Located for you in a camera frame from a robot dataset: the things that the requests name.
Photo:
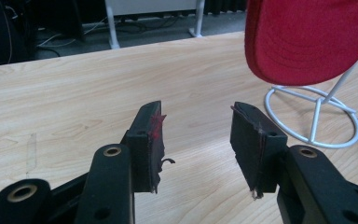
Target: hat stand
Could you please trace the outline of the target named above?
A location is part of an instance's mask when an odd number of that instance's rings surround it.
[[[265,107],[266,107],[266,110],[267,110],[269,116],[285,132],[289,133],[294,138],[296,138],[302,142],[308,143],[310,145],[313,145],[316,147],[326,147],[326,148],[342,148],[342,147],[349,147],[349,146],[353,145],[358,140],[358,119],[356,118],[356,110],[344,105],[336,97],[334,97],[334,94],[337,92],[338,88],[341,87],[342,84],[345,82],[345,80],[348,78],[351,71],[355,67],[356,63],[341,76],[341,78],[339,79],[337,84],[328,93],[324,92],[324,91],[320,91],[320,90],[312,88],[312,87],[309,87],[309,86],[304,86],[304,87],[273,86],[271,88],[271,90],[267,93],[266,99],[265,99]],[[320,95],[320,97],[319,98],[312,97],[307,94],[300,93],[298,91],[292,91],[289,88],[301,89],[301,90],[305,90],[305,91],[314,92],[314,93],[317,93],[318,95]],[[312,121],[312,126],[310,129],[309,136],[305,136],[305,135],[302,135],[300,133],[293,131],[288,126],[286,126],[283,122],[281,122],[278,119],[278,117],[275,115],[275,113],[273,112],[273,110],[270,106],[269,100],[270,100],[271,95],[277,91],[280,91],[280,92],[283,92],[286,94],[290,94],[295,97],[299,97],[304,100],[315,103],[313,121]],[[353,134],[353,137],[350,140],[348,140],[347,142],[337,143],[337,144],[328,144],[328,143],[322,143],[322,142],[316,141],[316,139],[315,139],[316,138],[316,129],[318,127],[318,120],[319,120],[319,115],[320,115],[320,111],[321,111],[321,106],[326,105],[326,104],[332,105],[338,109],[341,109],[342,111],[346,112],[348,114],[348,116],[350,117],[351,122],[353,123],[353,127],[354,127],[354,134]]]

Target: stand base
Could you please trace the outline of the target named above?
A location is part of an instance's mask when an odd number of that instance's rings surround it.
[[[308,95],[296,92],[296,91],[291,91],[288,90],[287,87],[284,86],[274,86],[271,88],[271,90],[267,93],[266,95],[266,101],[265,101],[265,107],[266,110],[268,112],[268,115],[271,117],[271,119],[281,128],[283,129],[285,132],[289,133],[290,135],[292,135],[294,138],[305,142],[307,144],[316,146],[316,147],[327,147],[327,148],[342,148],[342,147],[349,147],[351,145],[353,145],[357,140],[358,140],[358,119],[356,118],[356,111],[345,106],[344,104],[342,104],[338,99],[336,99],[335,97],[332,97],[330,100],[325,101],[325,97],[328,95],[327,92],[324,91],[320,91],[318,89],[312,88],[312,87],[296,87],[297,89],[301,89],[301,90],[305,90],[305,91],[311,91],[314,93],[317,93],[319,95],[321,95],[320,98],[313,98],[310,97]],[[275,115],[275,113],[272,111],[271,107],[270,107],[270,103],[269,103],[269,99],[271,97],[271,95],[275,92],[275,91],[281,91],[283,93],[287,93],[287,94],[291,94],[294,95],[295,97],[300,97],[304,100],[308,100],[311,101],[313,103],[315,103],[315,111],[314,111],[314,115],[313,115],[313,122],[312,122],[312,127],[311,127],[311,131],[310,131],[310,136],[306,137],[302,134],[296,133],[295,131],[293,131],[292,129],[290,129],[289,127],[287,127],[285,124],[283,124],[278,117]],[[352,139],[350,139],[347,142],[344,143],[339,143],[339,144],[327,144],[327,143],[322,143],[322,142],[318,142],[315,140],[315,136],[316,136],[316,129],[317,129],[317,125],[318,125],[318,119],[319,119],[319,114],[320,114],[320,108],[321,105],[323,104],[330,104],[336,108],[339,108],[341,110],[343,110],[344,112],[346,112],[348,114],[348,116],[350,117],[353,125],[354,125],[354,135],[352,137]]]

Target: red fabric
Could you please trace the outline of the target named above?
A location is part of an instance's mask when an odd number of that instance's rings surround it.
[[[245,54],[273,84],[337,77],[358,60],[358,0],[249,0]]]

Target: light wood tabletop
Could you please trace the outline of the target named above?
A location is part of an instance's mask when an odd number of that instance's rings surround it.
[[[265,111],[270,87],[247,67],[243,37],[0,66],[0,190],[24,178],[45,179],[54,189],[86,173],[95,150],[119,143],[141,105],[161,100],[165,153],[176,164],[164,163],[158,194],[135,195],[136,221],[282,223],[277,194],[254,201],[229,143],[230,106],[239,101]],[[336,81],[315,87],[329,91]],[[358,65],[337,98],[358,109]],[[313,106],[280,95],[272,101],[294,129],[310,129]],[[351,137],[349,118],[329,107],[325,114],[317,137]],[[296,144],[289,136],[288,145]],[[322,151],[358,184],[358,142]]]

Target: floor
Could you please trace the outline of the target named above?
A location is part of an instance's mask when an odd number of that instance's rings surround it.
[[[188,28],[194,27],[195,16],[148,18],[117,23],[117,39],[121,48],[177,39],[193,38]],[[204,15],[201,34],[219,35],[244,30],[245,12]],[[110,49],[109,30],[105,21],[84,25],[85,41],[65,38],[48,30],[38,31],[36,60]]]

